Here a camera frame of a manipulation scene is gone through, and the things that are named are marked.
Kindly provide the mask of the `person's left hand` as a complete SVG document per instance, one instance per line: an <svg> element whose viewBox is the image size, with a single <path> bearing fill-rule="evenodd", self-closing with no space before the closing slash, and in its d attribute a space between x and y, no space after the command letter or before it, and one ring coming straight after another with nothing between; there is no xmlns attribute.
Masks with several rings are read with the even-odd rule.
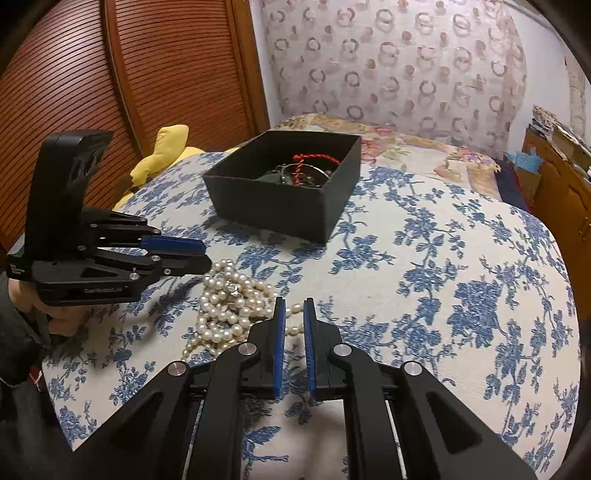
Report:
<svg viewBox="0 0 591 480"><path fill-rule="evenodd" d="M8 280L8 294L12 305L21 313L35 311L47 315L48 332L52 335L73 336L89 313L85 306L48 306L41 301L32 283L20 280Z"/></svg>

